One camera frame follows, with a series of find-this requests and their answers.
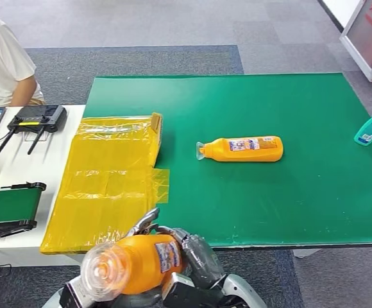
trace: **gray carpet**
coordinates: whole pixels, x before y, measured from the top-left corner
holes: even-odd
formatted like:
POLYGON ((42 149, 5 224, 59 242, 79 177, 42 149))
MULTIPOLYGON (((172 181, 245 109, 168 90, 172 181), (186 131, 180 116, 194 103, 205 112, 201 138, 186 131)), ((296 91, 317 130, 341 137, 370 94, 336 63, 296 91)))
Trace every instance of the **gray carpet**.
POLYGON ((294 264, 307 308, 372 308, 372 248, 323 249, 294 264))
MULTIPOLYGON (((217 254, 225 270, 246 279, 269 308, 303 307, 289 250, 234 250, 217 254)), ((63 283, 79 273, 78 266, 13 268, 10 277, 0 278, 0 308, 42 307, 63 283)))
POLYGON ((243 74, 238 47, 30 48, 47 103, 85 104, 95 76, 243 74))
MULTIPOLYGON (((51 104, 82 104, 97 75, 243 74, 236 46, 27 49, 51 104)), ((291 252, 219 252, 228 272, 241 275, 269 308, 303 308, 291 252)), ((0 308, 38 308, 78 267, 13 268, 0 278, 0 308)))

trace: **white table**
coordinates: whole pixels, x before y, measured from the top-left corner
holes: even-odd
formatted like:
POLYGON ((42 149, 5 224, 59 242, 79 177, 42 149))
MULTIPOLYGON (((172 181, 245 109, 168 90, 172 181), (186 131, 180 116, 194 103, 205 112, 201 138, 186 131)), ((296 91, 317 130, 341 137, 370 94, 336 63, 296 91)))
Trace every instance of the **white table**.
MULTIPOLYGON (((31 155, 27 152, 32 141, 23 141, 21 133, 14 135, 0 154, 0 187, 25 182, 47 184, 38 206, 37 227, 29 232, 0 239, 0 264, 12 266, 77 265, 66 255, 43 255, 39 252, 66 163, 71 141, 81 122, 85 105, 64 106, 65 127, 39 141, 31 155)), ((8 132, 6 125, 20 107, 7 108, 0 124, 0 138, 8 132)))

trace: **person's arm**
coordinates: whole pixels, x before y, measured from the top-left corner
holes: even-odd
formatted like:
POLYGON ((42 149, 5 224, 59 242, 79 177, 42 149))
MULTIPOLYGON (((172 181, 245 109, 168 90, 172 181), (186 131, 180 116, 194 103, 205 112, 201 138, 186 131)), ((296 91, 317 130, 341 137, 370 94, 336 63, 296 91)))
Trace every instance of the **person's arm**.
POLYGON ((0 58, 17 81, 9 106, 27 105, 36 90, 35 64, 7 25, 0 26, 0 58))
POLYGON ((35 76, 32 75, 27 79, 18 81, 18 85, 14 91, 10 107, 27 105, 36 90, 35 76))

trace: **yellow plastic bag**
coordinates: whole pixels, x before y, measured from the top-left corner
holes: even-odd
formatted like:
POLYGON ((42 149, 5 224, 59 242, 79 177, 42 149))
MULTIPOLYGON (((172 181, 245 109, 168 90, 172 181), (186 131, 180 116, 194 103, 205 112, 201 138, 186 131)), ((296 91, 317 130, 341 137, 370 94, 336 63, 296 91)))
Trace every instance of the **yellow plastic bag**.
POLYGON ((86 252, 117 241, 168 198, 168 170, 154 169, 161 116, 82 120, 42 253, 86 252))

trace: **orange bottle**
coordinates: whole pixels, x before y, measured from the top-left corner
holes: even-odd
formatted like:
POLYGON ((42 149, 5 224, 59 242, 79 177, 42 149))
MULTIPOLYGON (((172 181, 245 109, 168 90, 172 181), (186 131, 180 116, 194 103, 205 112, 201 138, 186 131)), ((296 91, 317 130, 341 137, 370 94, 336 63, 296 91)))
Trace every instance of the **orange bottle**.
POLYGON ((283 155, 283 143, 276 136, 219 138, 196 145, 198 160, 212 158, 219 162, 276 162, 283 155))
POLYGON ((81 276, 86 291, 100 302, 121 293, 146 292, 182 270, 180 249, 174 238, 149 234, 97 245, 85 256, 81 276))

